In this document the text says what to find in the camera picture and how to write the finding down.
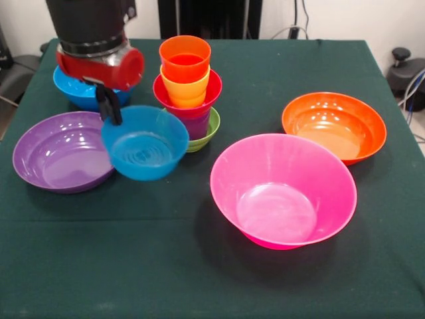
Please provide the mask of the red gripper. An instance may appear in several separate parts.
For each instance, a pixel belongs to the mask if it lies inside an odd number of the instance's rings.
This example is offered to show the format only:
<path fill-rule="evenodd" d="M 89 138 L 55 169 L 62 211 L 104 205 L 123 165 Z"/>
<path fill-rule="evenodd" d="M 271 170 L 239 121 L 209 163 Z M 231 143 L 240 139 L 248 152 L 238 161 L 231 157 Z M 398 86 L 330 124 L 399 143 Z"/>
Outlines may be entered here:
<path fill-rule="evenodd" d="M 140 83 L 144 71 L 143 55 L 135 48 L 124 47 L 112 54 L 84 58 L 71 56 L 58 48 L 56 59 L 67 76 L 97 84 L 95 95 L 101 119 L 104 121 L 109 116 L 113 125 L 121 125 L 121 104 L 112 89 L 129 90 Z"/>

